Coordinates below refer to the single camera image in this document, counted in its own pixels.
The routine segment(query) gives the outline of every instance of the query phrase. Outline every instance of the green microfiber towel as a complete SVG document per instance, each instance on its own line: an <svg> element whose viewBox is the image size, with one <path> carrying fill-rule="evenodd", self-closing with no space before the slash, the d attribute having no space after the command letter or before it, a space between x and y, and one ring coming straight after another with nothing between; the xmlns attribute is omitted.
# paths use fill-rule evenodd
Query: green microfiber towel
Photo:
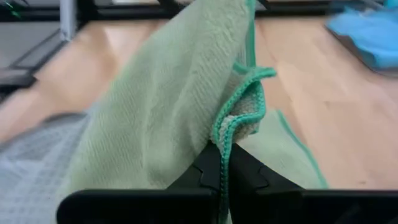
<svg viewBox="0 0 398 224"><path fill-rule="evenodd" d="M154 33L99 102L61 196L81 189L164 189L212 139L222 153L225 221L231 144L258 131L266 113L259 80L275 75L256 67L254 5L196 0ZM318 187L318 176L304 178Z"/></svg>

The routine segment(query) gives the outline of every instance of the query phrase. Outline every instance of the blue towel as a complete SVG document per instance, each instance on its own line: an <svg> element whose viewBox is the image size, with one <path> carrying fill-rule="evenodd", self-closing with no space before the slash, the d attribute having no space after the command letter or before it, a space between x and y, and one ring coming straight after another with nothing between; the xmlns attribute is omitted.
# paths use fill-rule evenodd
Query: blue towel
<svg viewBox="0 0 398 224"><path fill-rule="evenodd" d="M365 14L347 10L331 19L326 26L338 36L349 37L370 68L398 68L397 9Z"/></svg>

